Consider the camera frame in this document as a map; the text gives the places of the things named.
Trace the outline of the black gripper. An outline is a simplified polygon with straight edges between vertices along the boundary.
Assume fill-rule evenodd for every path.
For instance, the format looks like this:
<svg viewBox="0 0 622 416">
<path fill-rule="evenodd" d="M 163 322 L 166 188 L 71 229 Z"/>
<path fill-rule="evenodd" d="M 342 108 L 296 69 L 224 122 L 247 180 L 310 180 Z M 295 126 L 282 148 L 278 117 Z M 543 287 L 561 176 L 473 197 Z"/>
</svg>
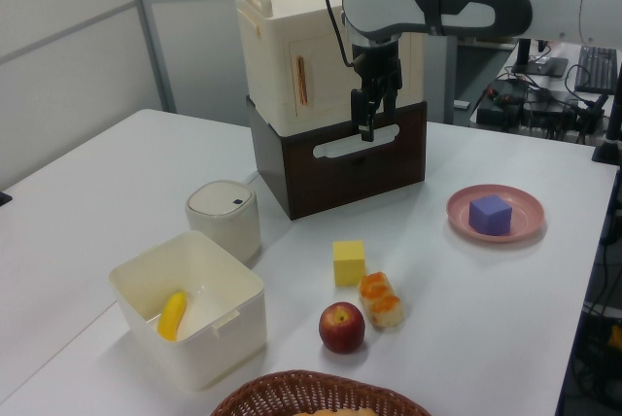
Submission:
<svg viewBox="0 0 622 416">
<path fill-rule="evenodd" d="M 361 89 L 351 90 L 351 120 L 363 141 L 373 141 L 375 103 L 367 90 L 381 88 L 384 114 L 396 113 L 397 93 L 402 88 L 398 41 L 371 47 L 353 45 L 352 54 Z"/>
</svg>

